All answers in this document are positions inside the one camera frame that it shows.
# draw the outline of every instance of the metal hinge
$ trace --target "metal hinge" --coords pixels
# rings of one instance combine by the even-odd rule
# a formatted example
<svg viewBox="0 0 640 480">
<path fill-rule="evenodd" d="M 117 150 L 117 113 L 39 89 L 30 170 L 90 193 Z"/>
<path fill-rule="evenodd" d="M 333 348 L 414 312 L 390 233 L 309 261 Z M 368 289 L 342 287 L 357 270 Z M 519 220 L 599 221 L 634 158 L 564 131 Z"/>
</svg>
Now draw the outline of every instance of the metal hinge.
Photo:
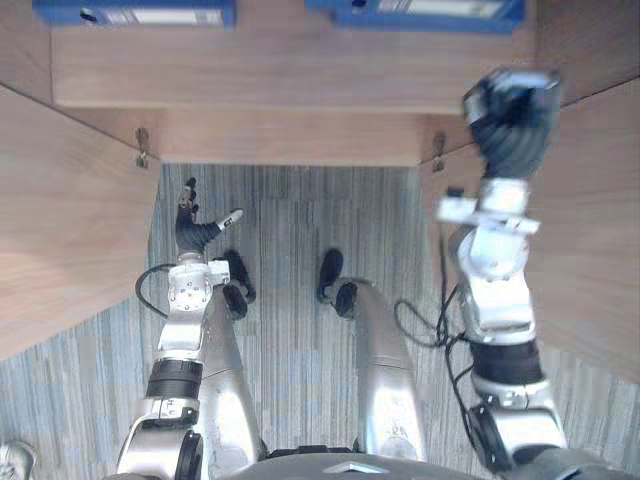
<svg viewBox="0 0 640 480">
<path fill-rule="evenodd" d="M 136 140 L 138 141 L 138 149 L 140 153 L 136 157 L 136 167 L 149 168 L 149 132 L 146 128 L 138 128 L 136 130 Z"/>
</svg>

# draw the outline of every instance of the wooden side panel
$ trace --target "wooden side panel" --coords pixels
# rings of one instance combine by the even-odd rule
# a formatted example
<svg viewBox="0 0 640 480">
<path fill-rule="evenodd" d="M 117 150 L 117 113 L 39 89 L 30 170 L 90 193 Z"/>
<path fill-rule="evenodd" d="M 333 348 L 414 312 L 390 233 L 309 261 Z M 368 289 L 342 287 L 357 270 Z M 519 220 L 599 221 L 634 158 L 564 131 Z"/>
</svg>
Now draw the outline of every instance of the wooden side panel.
<svg viewBox="0 0 640 480">
<path fill-rule="evenodd" d="M 640 381 L 640 81 L 594 95 L 560 114 L 532 181 L 528 280 L 545 342 Z M 422 167 L 427 209 L 449 185 L 478 187 L 473 146 Z M 437 254 L 437 229 L 431 226 Z"/>
<path fill-rule="evenodd" d="M 160 163 L 0 89 L 0 360 L 133 293 Z"/>
<path fill-rule="evenodd" d="M 299 0 L 239 0 L 233 31 L 53 31 L 66 107 L 215 106 L 457 113 L 489 70 L 533 60 L 513 37 L 335 28 Z"/>
<path fill-rule="evenodd" d="M 536 62 L 559 68 L 566 103 L 640 76 L 638 0 L 540 0 Z"/>
<path fill-rule="evenodd" d="M 0 84 L 51 102 L 51 32 L 30 0 L 0 2 Z"/>
</svg>

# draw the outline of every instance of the silver robot leg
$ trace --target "silver robot leg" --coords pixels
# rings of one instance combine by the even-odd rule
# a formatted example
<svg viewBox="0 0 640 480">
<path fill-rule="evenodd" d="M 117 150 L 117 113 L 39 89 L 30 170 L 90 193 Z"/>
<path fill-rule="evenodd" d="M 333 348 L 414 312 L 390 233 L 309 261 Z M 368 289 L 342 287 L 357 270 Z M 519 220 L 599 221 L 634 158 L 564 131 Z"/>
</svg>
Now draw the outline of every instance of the silver robot leg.
<svg viewBox="0 0 640 480">
<path fill-rule="evenodd" d="M 370 283 L 340 279 L 325 289 L 340 316 L 356 328 L 358 449 L 425 461 L 424 423 L 413 365 L 393 313 Z"/>
</svg>

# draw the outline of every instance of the black cable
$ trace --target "black cable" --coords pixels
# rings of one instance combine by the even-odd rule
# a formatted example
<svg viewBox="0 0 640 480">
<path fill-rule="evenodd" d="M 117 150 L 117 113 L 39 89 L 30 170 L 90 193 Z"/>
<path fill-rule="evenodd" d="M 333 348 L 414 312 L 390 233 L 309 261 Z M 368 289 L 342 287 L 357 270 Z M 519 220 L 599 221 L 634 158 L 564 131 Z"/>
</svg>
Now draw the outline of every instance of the black cable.
<svg viewBox="0 0 640 480">
<path fill-rule="evenodd" d="M 149 302 L 146 298 L 144 298 L 144 295 L 142 295 L 142 284 L 144 283 L 146 278 L 152 273 L 159 272 L 159 271 L 168 272 L 171 267 L 175 267 L 175 266 L 176 266 L 175 263 L 163 263 L 161 265 L 156 265 L 155 267 L 151 267 L 149 270 L 144 272 L 142 275 L 138 277 L 138 280 L 136 280 L 136 297 L 138 297 L 138 300 L 140 300 L 140 303 L 142 303 L 142 305 L 147 307 L 149 310 L 157 313 L 163 318 L 168 318 L 168 315 L 164 313 L 162 310 L 160 310 L 159 308 L 157 308 L 155 305 L 153 305 L 151 302 Z"/>
<path fill-rule="evenodd" d="M 444 360 L 447 364 L 447 373 L 449 374 L 449 380 L 451 381 L 451 385 L 453 387 L 453 393 L 456 396 L 456 400 L 458 401 L 458 407 L 460 408 L 460 416 L 462 417 L 462 424 L 464 425 L 464 432 L 467 434 L 467 439 L 469 443 L 475 447 L 473 444 L 473 437 L 471 436 L 471 427 L 469 426 L 469 410 L 464 404 L 464 400 L 462 399 L 462 395 L 460 394 L 460 389 L 458 388 L 458 383 L 462 378 L 467 375 L 472 369 L 473 364 L 465 368 L 462 372 L 457 375 L 453 374 L 453 366 L 451 365 L 451 352 L 453 347 L 458 342 L 467 341 L 464 336 L 464 333 L 452 337 L 447 342 L 447 346 L 444 349 Z"/>
</svg>

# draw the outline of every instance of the wooden cabinet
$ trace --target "wooden cabinet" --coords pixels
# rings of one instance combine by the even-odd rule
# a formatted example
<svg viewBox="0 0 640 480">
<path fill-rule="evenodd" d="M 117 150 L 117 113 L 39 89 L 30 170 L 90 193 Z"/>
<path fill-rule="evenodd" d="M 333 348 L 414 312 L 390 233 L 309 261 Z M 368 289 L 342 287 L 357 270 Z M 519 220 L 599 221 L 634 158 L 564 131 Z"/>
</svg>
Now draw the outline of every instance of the wooden cabinet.
<svg viewBox="0 0 640 480">
<path fill-rule="evenodd" d="M 133 294 L 160 162 L 0 87 L 0 360 Z"/>
</svg>

